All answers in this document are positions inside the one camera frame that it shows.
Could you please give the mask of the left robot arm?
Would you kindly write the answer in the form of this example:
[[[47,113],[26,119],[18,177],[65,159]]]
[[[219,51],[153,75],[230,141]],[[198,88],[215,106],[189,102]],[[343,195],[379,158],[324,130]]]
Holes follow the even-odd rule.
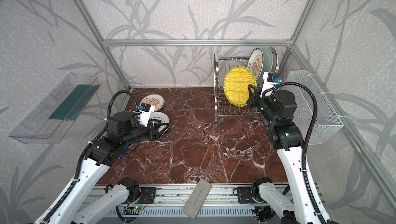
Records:
[[[130,91],[116,92],[108,105],[103,130],[82,151],[75,174],[51,206],[35,221],[37,224],[95,224],[110,210],[123,203],[138,202],[144,196],[139,183],[123,178],[108,189],[93,204],[79,211],[81,204],[99,179],[122,157],[128,147],[143,139],[160,139],[170,128],[167,115],[155,111],[155,106],[142,102],[133,112],[111,113],[121,94],[134,96]]]

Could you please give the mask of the dark green rimmed white plate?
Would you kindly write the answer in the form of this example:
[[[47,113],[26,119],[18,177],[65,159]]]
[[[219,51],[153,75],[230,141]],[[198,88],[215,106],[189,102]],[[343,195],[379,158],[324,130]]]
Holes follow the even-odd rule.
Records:
[[[270,47],[269,49],[270,49],[270,51],[272,53],[272,68],[271,68],[271,72],[272,73],[277,73],[278,69],[279,69],[277,52],[272,47]]]

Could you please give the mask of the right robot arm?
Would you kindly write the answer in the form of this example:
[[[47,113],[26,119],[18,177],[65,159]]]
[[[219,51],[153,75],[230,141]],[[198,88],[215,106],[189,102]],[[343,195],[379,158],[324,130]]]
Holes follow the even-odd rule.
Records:
[[[297,108],[295,95],[283,86],[296,86],[306,91],[312,100],[313,112],[306,136],[293,122]],[[268,178],[255,180],[252,197],[267,203],[283,224],[332,224],[326,211],[307,162],[309,141],[318,114],[317,99],[312,91],[296,82],[276,84],[267,90],[248,85],[248,107],[256,107],[269,122],[267,135],[279,156],[287,175],[292,200],[288,200]]]

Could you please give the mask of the light green flower plate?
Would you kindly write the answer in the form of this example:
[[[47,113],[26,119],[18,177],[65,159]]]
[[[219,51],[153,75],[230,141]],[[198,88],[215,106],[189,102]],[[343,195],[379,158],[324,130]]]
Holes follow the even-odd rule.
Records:
[[[273,54],[271,48],[266,48],[262,50],[262,56],[263,56],[263,66],[259,75],[259,78],[257,79],[257,83],[259,85],[263,84],[263,76],[265,72],[272,72],[272,65],[273,65]]]

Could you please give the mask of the yellow green woven plate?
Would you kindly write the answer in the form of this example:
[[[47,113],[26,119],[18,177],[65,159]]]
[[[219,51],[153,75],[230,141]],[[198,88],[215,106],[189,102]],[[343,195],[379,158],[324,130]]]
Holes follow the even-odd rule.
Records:
[[[244,66],[236,66],[229,70],[223,82],[223,90],[227,100],[234,106],[244,107],[249,97],[248,85],[257,86],[253,73]]]

